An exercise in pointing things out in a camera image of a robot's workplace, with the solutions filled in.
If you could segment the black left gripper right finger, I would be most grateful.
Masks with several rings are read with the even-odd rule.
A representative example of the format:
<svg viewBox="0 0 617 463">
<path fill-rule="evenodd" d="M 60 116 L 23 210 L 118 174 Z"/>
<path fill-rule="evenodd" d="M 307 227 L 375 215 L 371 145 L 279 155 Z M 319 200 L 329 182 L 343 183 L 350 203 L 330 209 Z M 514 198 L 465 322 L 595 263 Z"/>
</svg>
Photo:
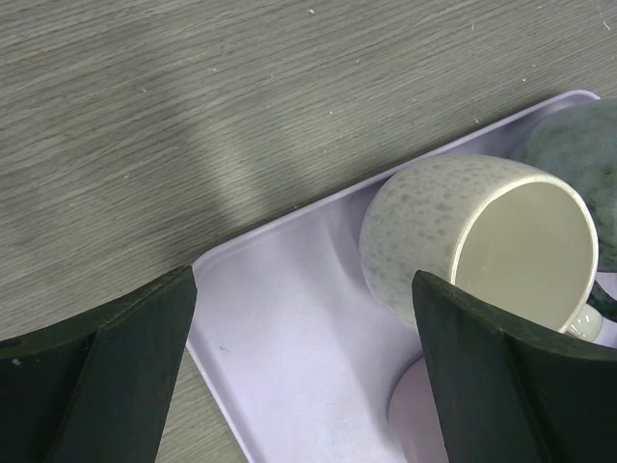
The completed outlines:
<svg viewBox="0 0 617 463">
<path fill-rule="evenodd" d="M 615 461 L 615 349 L 554 332 L 429 272 L 416 272 L 412 297 L 450 461 Z"/>
</svg>

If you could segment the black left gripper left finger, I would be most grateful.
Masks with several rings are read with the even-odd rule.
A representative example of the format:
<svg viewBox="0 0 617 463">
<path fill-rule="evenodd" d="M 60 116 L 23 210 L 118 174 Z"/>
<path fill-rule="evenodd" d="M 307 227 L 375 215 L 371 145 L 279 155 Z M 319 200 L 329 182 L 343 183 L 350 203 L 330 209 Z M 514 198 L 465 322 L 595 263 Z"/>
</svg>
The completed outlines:
<svg viewBox="0 0 617 463">
<path fill-rule="evenodd" d="M 193 269 L 180 266 L 2 340 L 2 461 L 154 461 L 196 300 Z"/>
</svg>

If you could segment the white speckled mug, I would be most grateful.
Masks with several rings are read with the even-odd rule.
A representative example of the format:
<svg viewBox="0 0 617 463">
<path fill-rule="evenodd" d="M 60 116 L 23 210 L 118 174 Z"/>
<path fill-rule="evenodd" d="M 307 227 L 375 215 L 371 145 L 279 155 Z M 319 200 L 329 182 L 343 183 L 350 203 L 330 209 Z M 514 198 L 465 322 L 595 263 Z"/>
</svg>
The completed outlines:
<svg viewBox="0 0 617 463">
<path fill-rule="evenodd" d="M 589 305 L 599 261 L 579 193 L 510 159 L 441 154 L 412 163 L 377 192 L 362 221 L 362 272 L 375 298 L 416 326 L 412 281 L 432 273 L 553 331 L 599 342 Z"/>
</svg>

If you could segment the grey green mug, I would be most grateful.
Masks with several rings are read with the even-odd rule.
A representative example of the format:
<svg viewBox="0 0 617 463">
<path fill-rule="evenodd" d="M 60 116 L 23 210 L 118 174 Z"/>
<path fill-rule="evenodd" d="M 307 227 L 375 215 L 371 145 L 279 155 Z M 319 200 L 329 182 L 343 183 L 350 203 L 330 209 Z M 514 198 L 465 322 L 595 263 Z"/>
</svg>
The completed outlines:
<svg viewBox="0 0 617 463">
<path fill-rule="evenodd" d="M 525 282 L 518 315 L 553 331 L 597 337 L 595 279 L 616 270 L 616 102 L 594 100 L 541 120 L 511 159 L 558 177 L 582 197 L 591 220 L 561 191 L 526 186 L 510 247 Z"/>
</svg>

